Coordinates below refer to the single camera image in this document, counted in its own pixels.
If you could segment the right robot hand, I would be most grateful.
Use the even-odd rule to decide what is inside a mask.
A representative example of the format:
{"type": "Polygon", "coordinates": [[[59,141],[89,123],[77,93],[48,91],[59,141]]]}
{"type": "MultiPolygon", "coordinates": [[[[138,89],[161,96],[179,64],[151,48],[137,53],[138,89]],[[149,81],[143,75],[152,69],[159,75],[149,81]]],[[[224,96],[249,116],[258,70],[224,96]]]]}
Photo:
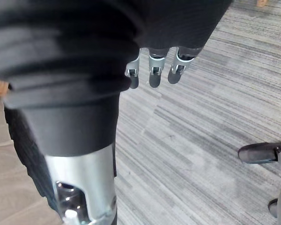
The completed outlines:
{"type": "Polygon", "coordinates": [[[115,225],[120,93],[164,60],[192,61],[229,0],[0,0],[0,81],[8,131],[41,196],[67,225],[115,225]]]}

